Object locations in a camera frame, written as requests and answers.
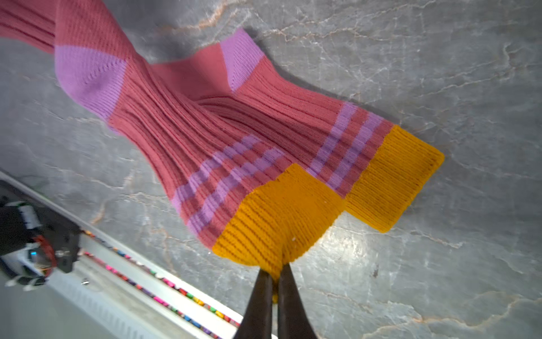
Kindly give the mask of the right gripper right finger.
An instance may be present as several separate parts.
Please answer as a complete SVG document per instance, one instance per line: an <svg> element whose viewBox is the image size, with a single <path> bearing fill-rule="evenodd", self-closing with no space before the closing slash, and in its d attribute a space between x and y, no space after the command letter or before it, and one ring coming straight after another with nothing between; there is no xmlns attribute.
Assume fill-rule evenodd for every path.
<svg viewBox="0 0 542 339"><path fill-rule="evenodd" d="M289 264L278 280L278 338L312 338L317 336L306 316L303 303Z"/></svg>

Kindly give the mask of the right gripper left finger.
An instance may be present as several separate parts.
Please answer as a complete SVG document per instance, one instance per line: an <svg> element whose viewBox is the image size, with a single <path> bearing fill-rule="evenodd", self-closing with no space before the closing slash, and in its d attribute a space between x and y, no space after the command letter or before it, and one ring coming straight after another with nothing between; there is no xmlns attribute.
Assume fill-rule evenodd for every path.
<svg viewBox="0 0 542 339"><path fill-rule="evenodd" d="M272 337L273 279L264 270L258 272L244 318L233 339Z"/></svg>

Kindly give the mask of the purple striped sock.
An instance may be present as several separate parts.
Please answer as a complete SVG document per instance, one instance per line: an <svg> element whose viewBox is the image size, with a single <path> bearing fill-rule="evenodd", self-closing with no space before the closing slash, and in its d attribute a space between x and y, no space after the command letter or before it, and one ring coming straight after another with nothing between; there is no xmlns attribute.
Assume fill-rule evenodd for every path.
<svg viewBox="0 0 542 339"><path fill-rule="evenodd" d="M101 1L3 1L1 31L54 55L67 96L138 147L219 257L278 278L342 213L343 200L279 148L172 90Z"/></svg>
<svg viewBox="0 0 542 339"><path fill-rule="evenodd" d="M445 159L375 113L284 79L242 29L153 69L211 113L291 155L379 232L397 223Z"/></svg>

